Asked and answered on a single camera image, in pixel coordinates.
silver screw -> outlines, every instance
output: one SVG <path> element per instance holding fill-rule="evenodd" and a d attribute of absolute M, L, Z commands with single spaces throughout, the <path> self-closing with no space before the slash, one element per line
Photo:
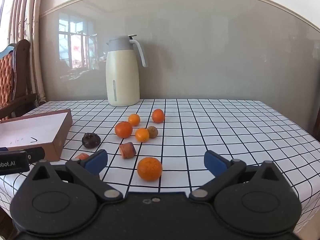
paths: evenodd
<path fill-rule="evenodd" d="M 158 198 L 158 197 L 154 197 L 153 199 L 151 199 L 153 202 L 160 202 L 160 198 Z"/>
<path fill-rule="evenodd" d="M 120 195 L 120 192 L 115 189 L 108 189 L 104 192 L 104 195 L 108 198 L 115 198 Z"/>
<path fill-rule="evenodd" d="M 148 199 L 142 200 L 142 202 L 145 204 L 151 204 L 152 200 L 148 198 Z"/>
<path fill-rule="evenodd" d="M 205 196 L 207 196 L 208 192 L 204 189 L 199 188 L 199 189 L 192 191 L 191 194 L 195 197 L 205 197 Z"/>

thermos handle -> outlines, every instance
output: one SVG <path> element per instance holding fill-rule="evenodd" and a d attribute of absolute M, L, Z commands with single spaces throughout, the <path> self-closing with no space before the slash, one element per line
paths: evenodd
<path fill-rule="evenodd" d="M 140 43 L 137 40 L 129 40 L 129 42 L 131 44 L 136 44 L 137 45 L 139 53 L 140 53 L 140 57 L 141 57 L 142 66 L 147 67 L 146 60 L 144 58 L 144 54 L 143 54 L 142 48 L 140 46 Z"/>

white tablecloth with black grid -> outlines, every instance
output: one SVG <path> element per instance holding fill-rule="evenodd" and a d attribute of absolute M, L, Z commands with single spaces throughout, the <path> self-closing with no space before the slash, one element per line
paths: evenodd
<path fill-rule="evenodd" d="M 293 186 L 302 203 L 302 216 L 296 232 L 315 214 L 320 198 L 320 143 L 288 118 L 260 101 L 223 99 L 143 99 L 129 107 L 113 107 L 107 100 L 48 102 L 28 114 L 71 109 L 73 125 L 62 151 L 63 164 L 85 152 L 99 149 L 108 152 L 108 165 L 100 173 L 101 180 L 124 195 L 128 191 L 170 192 L 190 191 L 214 176 L 206 170 L 203 155 L 207 149 L 226 159 L 237 158 L 247 165 L 272 160 Z M 164 123 L 152 122 L 155 109 L 165 112 Z M 155 126 L 159 135 L 139 143 L 133 135 L 121 139 L 114 126 L 137 113 L 138 127 Z M 86 149 L 84 133 L 95 132 L 101 144 Z M 132 142 L 137 155 L 122 159 L 118 147 Z M 159 159 L 163 173 L 155 182 L 145 182 L 137 174 L 139 160 L 145 156 Z M 28 172 L 0 177 L 0 205 L 9 213 L 10 202 Z"/>

glossy wall panel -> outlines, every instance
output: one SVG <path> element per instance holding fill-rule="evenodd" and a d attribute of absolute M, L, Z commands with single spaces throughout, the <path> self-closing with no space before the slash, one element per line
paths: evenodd
<path fill-rule="evenodd" d="M 319 108 L 320 33 L 258 0 L 82 0 L 40 19 L 48 100 L 107 98 L 106 42 L 137 34 L 142 98 L 261 100 L 305 129 Z"/>

checkered tablecloth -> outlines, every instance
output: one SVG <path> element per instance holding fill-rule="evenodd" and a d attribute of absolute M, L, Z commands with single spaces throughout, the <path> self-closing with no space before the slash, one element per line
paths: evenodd
<path fill-rule="evenodd" d="M 107 100 L 48 102 L 28 114 L 71 109 L 73 125 L 62 151 L 62 164 L 85 152 L 108 152 L 108 165 L 100 178 L 124 195 L 128 191 L 190 191 L 214 176 L 206 170 L 203 155 L 207 149 L 226 159 L 237 158 L 247 165 L 272 160 L 282 171 L 301 200 L 303 211 L 296 232 L 318 210 L 320 198 L 320 143 L 285 116 L 260 101 L 223 99 L 144 99 L 129 107 L 113 107 Z M 164 123 L 153 123 L 150 114 L 160 108 Z M 114 126 L 138 113 L 138 127 L 155 126 L 159 135 L 147 143 L 134 136 L 121 139 Z M 101 137 L 99 147 L 82 146 L 84 133 Z M 132 142 L 137 156 L 122 159 L 118 147 Z M 159 159 L 163 173 L 155 182 L 145 182 L 137 174 L 139 160 L 145 156 Z M 0 177 L 0 205 L 9 213 L 10 202 L 28 172 Z"/>

